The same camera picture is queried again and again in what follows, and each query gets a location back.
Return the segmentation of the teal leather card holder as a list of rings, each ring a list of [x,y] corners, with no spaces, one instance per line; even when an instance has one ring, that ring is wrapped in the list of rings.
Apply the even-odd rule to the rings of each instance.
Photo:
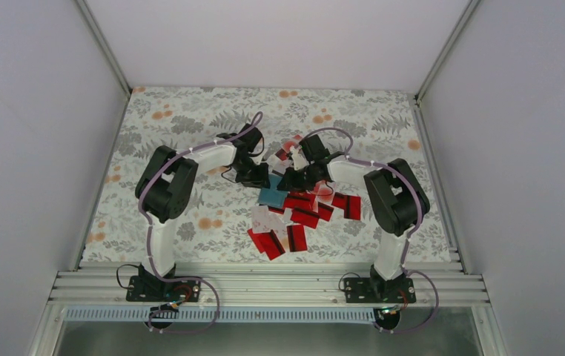
[[[285,199],[288,196],[288,192],[279,190],[277,187],[282,181],[282,177],[277,174],[269,174],[268,179],[270,187],[262,188],[260,190],[257,202],[260,205],[267,205],[273,208],[284,208]]]

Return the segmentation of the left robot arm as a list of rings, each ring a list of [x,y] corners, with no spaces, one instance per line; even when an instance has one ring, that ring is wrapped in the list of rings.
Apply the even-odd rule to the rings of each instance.
[[[247,188],[269,188],[269,169],[265,162],[254,161],[254,149],[262,139],[255,124],[244,125],[239,133],[221,133],[211,142],[183,152],[160,146],[153,153],[135,190],[139,212],[148,221],[146,259],[142,268],[150,276],[145,290],[155,300],[165,300],[174,292],[171,272],[175,268],[171,243],[165,233],[154,233],[154,227],[165,228],[180,217],[188,206],[198,174],[213,168],[235,171],[237,181]]]

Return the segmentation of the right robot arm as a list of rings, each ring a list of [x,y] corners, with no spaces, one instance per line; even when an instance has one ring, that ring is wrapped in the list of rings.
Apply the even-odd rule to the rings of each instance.
[[[405,258],[410,239],[430,210],[429,198],[410,164],[403,158],[390,162],[357,159],[346,152],[331,153],[314,134],[301,139],[300,156],[307,165],[286,168],[278,188],[309,191],[318,182],[364,188],[377,224],[383,230],[377,258],[371,266],[372,297],[387,302],[398,292],[397,280],[407,276]]]

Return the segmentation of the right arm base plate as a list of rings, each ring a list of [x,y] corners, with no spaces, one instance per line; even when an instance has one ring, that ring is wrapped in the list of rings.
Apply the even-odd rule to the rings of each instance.
[[[343,279],[342,289],[347,303],[403,304],[417,301],[411,278],[383,281],[380,278],[347,277]]]

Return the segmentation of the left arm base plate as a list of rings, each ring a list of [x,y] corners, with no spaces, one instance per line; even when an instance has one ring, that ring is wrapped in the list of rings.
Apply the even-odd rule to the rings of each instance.
[[[199,300],[201,282],[179,280],[173,283],[133,276],[125,299],[128,302],[189,302]]]

